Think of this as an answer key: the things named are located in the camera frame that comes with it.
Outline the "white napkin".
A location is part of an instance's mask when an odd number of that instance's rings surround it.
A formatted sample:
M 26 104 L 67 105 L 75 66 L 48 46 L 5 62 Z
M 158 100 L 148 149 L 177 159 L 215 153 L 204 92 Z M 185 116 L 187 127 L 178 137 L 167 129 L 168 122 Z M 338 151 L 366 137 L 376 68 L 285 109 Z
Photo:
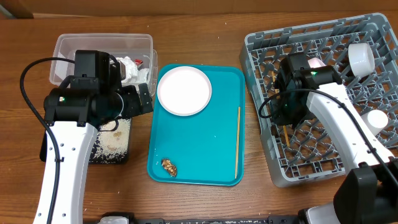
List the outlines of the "white napkin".
M 121 78 L 122 86 L 138 85 L 147 81 L 149 69 L 144 68 L 144 62 L 139 68 L 137 68 L 134 63 L 135 59 L 132 60 L 128 56 L 124 58 L 118 57 L 117 60 L 121 64 L 121 73 L 123 74 Z

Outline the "red snack wrapper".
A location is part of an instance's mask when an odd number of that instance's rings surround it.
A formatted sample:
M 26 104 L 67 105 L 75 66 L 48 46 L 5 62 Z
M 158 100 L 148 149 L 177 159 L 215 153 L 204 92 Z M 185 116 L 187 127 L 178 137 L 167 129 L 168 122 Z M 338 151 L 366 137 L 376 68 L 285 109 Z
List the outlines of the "red snack wrapper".
M 136 67 L 139 68 L 139 67 L 143 64 L 143 61 L 142 61 L 142 60 L 139 60 L 139 59 L 135 59 L 135 60 L 134 60 L 134 63 L 135 63 L 135 65 L 136 65 Z

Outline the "pink bowl with rice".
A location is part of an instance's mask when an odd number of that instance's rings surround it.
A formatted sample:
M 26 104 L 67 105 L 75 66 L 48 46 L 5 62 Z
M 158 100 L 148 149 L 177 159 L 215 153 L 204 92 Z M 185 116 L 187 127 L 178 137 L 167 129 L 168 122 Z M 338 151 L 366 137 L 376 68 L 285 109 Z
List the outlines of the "pink bowl with rice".
M 310 68 L 319 68 L 319 67 L 325 66 L 323 61 L 316 57 L 309 59 L 308 64 L 309 64 Z

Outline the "small white cup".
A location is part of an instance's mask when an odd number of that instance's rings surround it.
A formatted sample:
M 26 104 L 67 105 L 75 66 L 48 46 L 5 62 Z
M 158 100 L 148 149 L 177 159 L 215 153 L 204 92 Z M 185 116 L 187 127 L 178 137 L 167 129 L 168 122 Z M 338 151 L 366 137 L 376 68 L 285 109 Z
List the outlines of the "small white cup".
M 381 110 L 371 110 L 361 115 L 362 120 L 374 136 L 378 135 L 388 124 L 388 117 Z

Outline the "grey-green bowl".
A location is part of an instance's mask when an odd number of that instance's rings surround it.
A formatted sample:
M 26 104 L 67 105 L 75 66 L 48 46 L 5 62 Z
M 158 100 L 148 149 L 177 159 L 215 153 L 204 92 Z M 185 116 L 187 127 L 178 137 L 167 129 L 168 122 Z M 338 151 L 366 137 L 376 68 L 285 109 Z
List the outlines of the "grey-green bowl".
M 348 58 L 351 71 L 355 77 L 366 77 L 375 69 L 374 55 L 368 43 L 350 44 Z

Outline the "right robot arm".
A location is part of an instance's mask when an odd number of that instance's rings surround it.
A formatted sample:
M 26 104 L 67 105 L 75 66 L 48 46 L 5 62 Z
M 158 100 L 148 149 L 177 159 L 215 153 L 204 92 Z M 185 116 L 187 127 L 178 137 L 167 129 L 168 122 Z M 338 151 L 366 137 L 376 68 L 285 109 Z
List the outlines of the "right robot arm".
M 304 210 L 305 223 L 397 221 L 397 159 L 366 126 L 332 66 L 310 67 L 303 53 L 280 63 L 269 97 L 273 122 L 296 128 L 317 118 L 343 162 L 345 180 L 333 201 Z

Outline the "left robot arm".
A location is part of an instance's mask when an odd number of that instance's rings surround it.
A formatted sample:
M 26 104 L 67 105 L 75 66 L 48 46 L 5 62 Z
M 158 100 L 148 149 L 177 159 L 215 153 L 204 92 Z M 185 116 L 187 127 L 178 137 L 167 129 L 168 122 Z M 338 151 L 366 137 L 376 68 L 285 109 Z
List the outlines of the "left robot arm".
M 34 223 L 82 223 L 90 154 L 101 125 L 153 110 L 146 83 L 123 86 L 109 53 L 77 50 L 73 75 L 44 100 L 46 160 Z

